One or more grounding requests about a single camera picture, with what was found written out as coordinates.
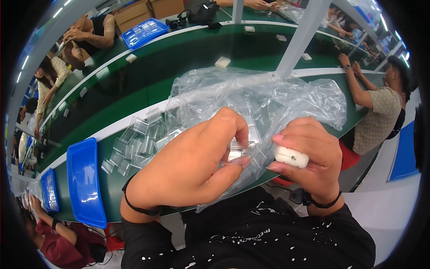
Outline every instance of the tattooed arm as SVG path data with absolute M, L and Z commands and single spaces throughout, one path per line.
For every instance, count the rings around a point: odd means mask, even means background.
M 112 47 L 114 45 L 115 37 L 115 20 L 113 15 L 106 15 L 103 21 L 103 27 L 104 36 L 88 34 L 88 37 L 85 38 L 85 41 L 100 49 Z

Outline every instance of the hand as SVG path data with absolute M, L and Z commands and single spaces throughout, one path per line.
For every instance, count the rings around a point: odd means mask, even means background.
M 245 0 L 244 5 L 255 10 L 267 10 L 269 8 L 263 0 Z
M 354 71 L 354 74 L 355 74 L 355 75 L 359 76 L 359 75 L 361 75 L 361 74 L 362 74 L 362 73 L 361 73 L 361 67 L 360 67 L 360 65 L 357 63 L 357 61 L 355 61 L 355 62 L 352 64 L 351 68 L 352 68 L 352 71 Z
M 301 185 L 317 202 L 330 203 L 339 194 L 338 177 L 342 165 L 339 140 L 329 134 L 313 117 L 290 121 L 272 141 L 309 156 L 306 168 L 274 161 L 268 169 Z
M 344 53 L 339 55 L 339 61 L 341 61 L 342 66 L 345 68 L 347 65 L 351 66 L 348 56 Z
M 81 30 L 76 28 L 68 30 L 64 34 L 64 38 L 63 38 L 64 46 L 66 46 L 68 43 L 71 43 L 72 41 L 84 41 L 87 36 L 88 36 L 88 33 L 82 32 Z
M 280 8 L 279 4 L 277 2 L 272 2 L 271 4 L 272 4 L 272 6 L 269 7 L 269 11 L 278 12 L 279 8 Z
M 45 99 L 43 99 L 43 105 L 48 105 L 49 104 L 49 102 L 51 101 L 51 98 L 52 98 L 52 93 L 47 93 L 46 95 L 45 95 Z
M 234 164 L 218 169 L 234 137 L 248 145 L 248 125 L 233 110 L 222 108 L 212 119 L 182 132 L 163 147 L 130 181 L 126 190 L 128 201 L 144 209 L 214 201 L 243 170 L 241 165 Z
M 34 195 L 30 195 L 30 204 L 37 215 L 42 215 L 45 211 L 42 208 L 42 203 Z

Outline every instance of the white plastic part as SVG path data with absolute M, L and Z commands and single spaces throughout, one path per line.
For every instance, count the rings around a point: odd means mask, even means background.
M 282 42 L 287 42 L 287 38 L 283 35 L 277 34 L 276 39 Z
M 132 63 L 132 62 L 134 62 L 136 59 L 137 59 L 137 56 L 136 56 L 136 55 L 134 55 L 134 54 L 130 54 L 130 55 L 128 55 L 128 56 L 127 56 L 126 61 L 127 61 L 127 62 L 129 62 L 129 63 Z
M 245 31 L 247 31 L 247 32 L 255 32 L 255 28 L 253 26 L 245 26 Z
M 226 68 L 230 64 L 231 60 L 229 58 L 225 58 L 221 56 L 221 58 L 216 61 L 215 66 L 220 68 Z
M 307 54 L 307 53 L 303 53 L 303 54 L 301 55 L 301 57 L 302 57 L 305 61 L 310 61 L 310 60 L 312 60 L 312 57 L 310 57 L 310 56 L 309 56 L 309 54 Z
M 79 93 L 79 96 L 80 97 L 83 97 L 85 94 L 86 94 L 86 92 L 87 92 L 88 90 L 86 89 L 86 87 L 84 87 L 83 89 L 82 89 L 82 91 Z
M 309 156 L 306 154 L 282 146 L 276 146 L 275 159 L 279 162 L 299 168 L 305 168 L 309 162 Z

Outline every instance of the black tank top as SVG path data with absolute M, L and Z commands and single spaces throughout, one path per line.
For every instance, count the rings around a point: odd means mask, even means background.
M 92 25 L 94 28 L 95 35 L 104 36 L 104 27 L 103 22 L 106 18 L 106 15 L 100 15 L 99 17 L 92 18 Z M 118 38 L 118 35 L 115 33 L 114 40 Z M 91 45 L 90 43 L 86 41 L 75 41 L 75 43 L 81 48 L 84 49 L 90 56 L 92 56 L 94 53 L 98 52 L 100 49 Z

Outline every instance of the red t-shirt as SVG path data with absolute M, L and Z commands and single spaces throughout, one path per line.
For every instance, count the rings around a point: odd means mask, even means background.
M 57 231 L 52 230 L 46 222 L 39 220 L 36 232 L 39 235 L 45 235 L 40 251 L 46 259 L 53 265 L 64 269 L 81 269 L 85 265 L 95 262 L 91 257 L 88 243 L 105 245 L 104 239 L 100 235 L 88 231 L 88 228 L 82 223 L 71 223 L 69 228 L 76 232 L 75 245 L 60 236 Z

